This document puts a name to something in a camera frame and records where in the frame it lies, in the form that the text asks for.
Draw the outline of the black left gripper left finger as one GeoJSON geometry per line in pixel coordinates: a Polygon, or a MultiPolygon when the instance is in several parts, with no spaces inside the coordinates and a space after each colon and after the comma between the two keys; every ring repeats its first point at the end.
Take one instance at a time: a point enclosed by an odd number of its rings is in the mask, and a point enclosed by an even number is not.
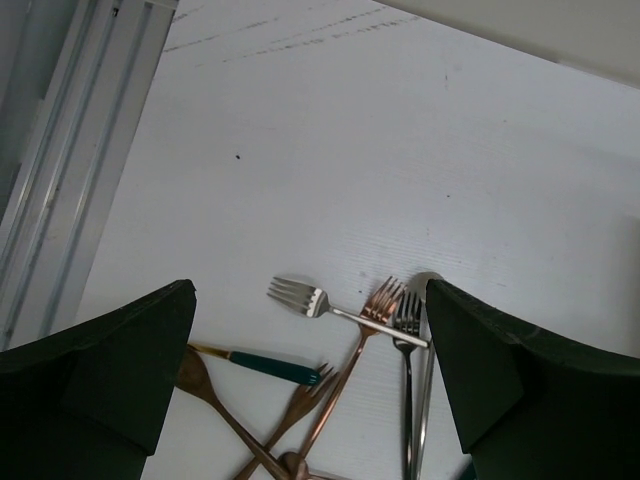
{"type": "Polygon", "coordinates": [[[4,479],[138,479],[163,429],[196,310],[176,280],[1,354],[4,479]]]}

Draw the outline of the silver spoon black handle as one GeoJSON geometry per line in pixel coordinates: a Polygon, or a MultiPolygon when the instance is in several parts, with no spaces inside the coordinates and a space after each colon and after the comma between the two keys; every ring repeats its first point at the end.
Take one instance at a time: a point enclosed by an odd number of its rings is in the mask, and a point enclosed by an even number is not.
{"type": "Polygon", "coordinates": [[[419,334],[423,340],[427,341],[427,349],[422,357],[422,366],[419,368],[419,373],[421,374],[419,386],[421,387],[421,391],[418,395],[418,406],[420,410],[418,419],[416,420],[416,430],[414,431],[413,438],[413,467],[411,479],[419,479],[421,476],[435,363],[435,348],[431,343],[432,338],[426,312],[426,287],[430,280],[438,280],[441,278],[442,276],[435,272],[421,272],[409,281],[409,293],[414,294],[418,299],[418,306],[415,313],[420,322],[419,334]]]}

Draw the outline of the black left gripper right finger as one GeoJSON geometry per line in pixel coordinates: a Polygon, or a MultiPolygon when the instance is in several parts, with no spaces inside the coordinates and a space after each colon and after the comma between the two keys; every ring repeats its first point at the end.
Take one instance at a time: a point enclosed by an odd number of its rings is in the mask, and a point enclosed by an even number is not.
{"type": "Polygon", "coordinates": [[[639,361],[502,312],[445,280],[426,311],[480,479],[636,479],[639,361]]]}

